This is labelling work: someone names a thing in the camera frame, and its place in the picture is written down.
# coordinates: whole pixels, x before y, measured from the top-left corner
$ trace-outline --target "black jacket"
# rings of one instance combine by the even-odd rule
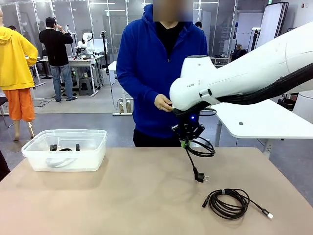
[[[68,64],[65,44],[73,43],[69,33],[63,34],[60,31],[48,28],[40,32],[39,40],[45,45],[50,65],[63,66]]]

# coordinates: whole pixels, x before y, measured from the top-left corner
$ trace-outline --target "blue hoodie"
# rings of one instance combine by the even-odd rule
[[[144,7],[141,20],[126,26],[116,72],[121,86],[134,98],[138,131],[158,138],[173,136],[171,127],[178,124],[178,119],[173,113],[159,110],[154,100],[158,94],[169,98],[170,87],[190,55],[207,55],[205,35],[192,22],[185,22],[170,56],[157,37],[152,4]]]

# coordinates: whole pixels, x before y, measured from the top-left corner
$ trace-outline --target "floor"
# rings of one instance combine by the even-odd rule
[[[36,98],[45,98],[45,101],[53,100],[55,92],[52,79],[42,80],[42,82],[45,82],[45,84],[38,86],[34,90]],[[34,101],[34,106],[41,106],[35,108],[35,112],[37,114],[116,113],[119,112],[119,109],[116,107],[119,98],[122,97],[122,87],[116,80],[112,85],[112,94],[111,87],[105,86],[94,97],[89,97],[88,95],[79,96],[79,92],[77,92],[77,97],[78,99],[73,102],[65,102],[66,97],[63,97],[61,103],[55,102],[55,100],[49,103]]]
[[[112,114],[38,114],[34,121],[38,133],[46,129],[103,129],[108,132],[108,147],[134,147],[134,122],[131,116],[113,117]],[[206,139],[215,139],[217,117],[202,117]],[[25,123],[21,125],[21,144],[12,142],[14,129],[7,129],[0,118],[0,148],[10,169],[18,165],[23,156],[21,146],[29,138]],[[236,139],[222,129],[220,146],[235,146]],[[262,149],[257,140],[238,140],[237,146]],[[277,141],[272,149],[271,162],[290,180],[313,206],[313,140]]]

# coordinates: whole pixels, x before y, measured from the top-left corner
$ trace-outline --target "hood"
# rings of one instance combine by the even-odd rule
[[[153,4],[146,5],[144,8],[144,13],[142,15],[142,19],[145,23],[147,23],[149,26],[152,26],[152,28],[155,30],[156,24],[153,22]],[[184,22],[184,30],[182,34],[187,34],[189,31],[193,30],[193,23],[192,22]]]
[[[0,45],[6,44],[12,36],[13,31],[6,27],[0,27]]]

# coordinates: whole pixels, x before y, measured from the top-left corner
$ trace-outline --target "white connector tip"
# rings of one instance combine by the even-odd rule
[[[268,213],[268,218],[273,219],[274,215],[272,215],[271,213]]]

